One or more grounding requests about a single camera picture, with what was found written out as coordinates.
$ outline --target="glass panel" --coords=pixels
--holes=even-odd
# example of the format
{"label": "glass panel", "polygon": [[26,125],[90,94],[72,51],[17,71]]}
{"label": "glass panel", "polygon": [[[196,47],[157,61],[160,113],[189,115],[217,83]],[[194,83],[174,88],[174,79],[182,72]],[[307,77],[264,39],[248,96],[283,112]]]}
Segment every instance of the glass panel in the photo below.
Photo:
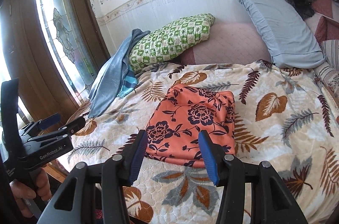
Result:
{"label": "glass panel", "polygon": [[[2,41],[1,41],[1,31],[0,31],[0,84],[4,81],[11,80],[10,74],[8,73],[8,69],[6,66],[5,58],[2,52]],[[19,97],[19,113],[17,114],[18,127],[22,128],[30,121],[33,121],[32,116],[29,114],[25,105]],[[1,125],[1,112],[0,112],[0,139],[2,136],[2,125]]]}
{"label": "glass panel", "polygon": [[53,61],[78,104],[88,98],[96,72],[79,34],[69,0],[36,0]]}

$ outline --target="blue garment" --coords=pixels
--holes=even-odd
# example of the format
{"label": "blue garment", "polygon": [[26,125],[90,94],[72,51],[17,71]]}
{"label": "blue garment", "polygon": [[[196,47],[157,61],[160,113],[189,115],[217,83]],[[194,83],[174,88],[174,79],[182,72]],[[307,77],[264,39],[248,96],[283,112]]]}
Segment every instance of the blue garment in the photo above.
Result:
{"label": "blue garment", "polygon": [[129,67],[128,56],[134,45],[149,33],[150,31],[143,32],[140,29],[134,29],[131,35],[122,42],[115,55],[101,67],[89,92],[92,104],[89,118],[100,116],[118,93],[122,95],[126,93],[126,89],[122,89],[123,85],[126,88],[131,88],[133,84],[137,85],[136,79],[134,81],[131,79],[135,76]]}

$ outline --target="human hand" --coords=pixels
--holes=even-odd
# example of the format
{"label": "human hand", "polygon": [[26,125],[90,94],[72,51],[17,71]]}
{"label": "human hand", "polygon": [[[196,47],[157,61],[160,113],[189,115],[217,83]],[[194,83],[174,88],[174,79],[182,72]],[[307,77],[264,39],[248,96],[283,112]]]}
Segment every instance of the human hand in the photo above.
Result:
{"label": "human hand", "polygon": [[[52,197],[50,182],[48,181],[47,173],[43,168],[41,168],[41,172],[35,180],[35,185],[38,187],[37,194],[43,201],[47,201]],[[19,181],[12,181],[10,186],[22,215],[31,218],[33,214],[22,199],[34,199],[36,197],[35,191]]]}

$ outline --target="green checkered pillow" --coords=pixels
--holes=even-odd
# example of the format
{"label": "green checkered pillow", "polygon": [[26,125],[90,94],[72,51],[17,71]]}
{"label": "green checkered pillow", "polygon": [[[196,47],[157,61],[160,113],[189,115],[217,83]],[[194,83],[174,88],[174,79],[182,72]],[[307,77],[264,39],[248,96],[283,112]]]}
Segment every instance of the green checkered pillow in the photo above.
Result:
{"label": "green checkered pillow", "polygon": [[209,13],[180,18],[141,39],[129,54],[134,73],[143,67],[173,59],[210,37],[214,16]]}

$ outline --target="bed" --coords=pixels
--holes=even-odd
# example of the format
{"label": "bed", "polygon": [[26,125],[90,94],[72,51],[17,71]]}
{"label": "bed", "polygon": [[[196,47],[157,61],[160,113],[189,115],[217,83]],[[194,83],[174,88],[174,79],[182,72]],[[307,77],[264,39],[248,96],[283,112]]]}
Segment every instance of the bed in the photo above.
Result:
{"label": "bed", "polygon": [[[72,117],[86,126],[72,137],[74,150],[59,158],[70,171],[79,161],[106,161],[144,129],[167,89],[185,83],[235,97],[235,148],[243,162],[268,160],[296,198],[309,223],[327,219],[339,200],[338,105],[313,70],[278,69],[265,60],[248,65],[157,63],[138,75],[137,88],[116,98],[105,113],[88,119],[90,103]],[[131,188],[124,188],[130,215],[146,223],[215,223],[222,188],[205,169],[144,158]],[[250,222],[250,185],[244,224]]]}

